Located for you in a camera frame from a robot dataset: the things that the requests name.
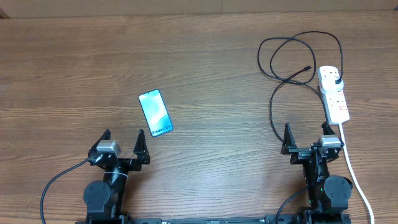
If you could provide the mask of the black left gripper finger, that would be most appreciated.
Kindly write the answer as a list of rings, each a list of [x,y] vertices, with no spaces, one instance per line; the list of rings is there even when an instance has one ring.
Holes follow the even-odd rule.
[[[93,149],[96,149],[100,141],[102,140],[110,140],[111,139],[111,131],[106,129],[106,131],[102,134],[102,136],[94,143]]]
[[[146,144],[145,133],[143,129],[139,130],[136,145],[134,146],[133,153],[137,156],[137,160],[141,164],[150,163],[150,155]]]

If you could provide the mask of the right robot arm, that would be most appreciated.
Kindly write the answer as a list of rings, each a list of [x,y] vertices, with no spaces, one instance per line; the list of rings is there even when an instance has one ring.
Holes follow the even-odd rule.
[[[284,202],[275,215],[279,223],[350,223],[348,209],[353,183],[346,177],[330,175],[328,163],[339,158],[345,145],[326,123],[322,124],[323,134],[308,148],[299,148],[293,137],[290,124],[285,124],[281,153],[290,156],[292,165],[301,165],[306,186]],[[307,192],[309,207],[294,215],[280,217],[287,202]]]

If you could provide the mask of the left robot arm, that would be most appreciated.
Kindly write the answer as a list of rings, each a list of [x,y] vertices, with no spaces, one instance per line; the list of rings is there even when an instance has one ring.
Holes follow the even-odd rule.
[[[139,172],[150,164],[144,131],[139,131],[133,153],[135,158],[120,157],[119,143],[106,130],[88,151],[88,162],[104,170],[103,179],[88,184],[83,192],[85,223],[133,223],[123,211],[124,195],[130,172]]]

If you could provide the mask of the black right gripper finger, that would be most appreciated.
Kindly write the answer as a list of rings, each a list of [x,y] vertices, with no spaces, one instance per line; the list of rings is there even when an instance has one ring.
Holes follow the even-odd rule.
[[[325,121],[322,124],[322,130],[323,130],[323,134],[324,135],[335,135],[336,133],[334,132],[334,130],[332,130],[332,128],[330,127],[329,123],[327,121]]]
[[[289,123],[285,124],[284,138],[282,141],[282,147],[280,153],[282,155],[293,154],[297,151],[297,145],[292,134],[292,130]]]

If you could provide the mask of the Galaxy S24+ smartphone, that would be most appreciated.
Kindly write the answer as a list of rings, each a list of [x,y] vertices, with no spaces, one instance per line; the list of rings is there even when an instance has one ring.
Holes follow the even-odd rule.
[[[157,137],[174,130],[172,120],[158,89],[139,96],[139,102],[152,137]]]

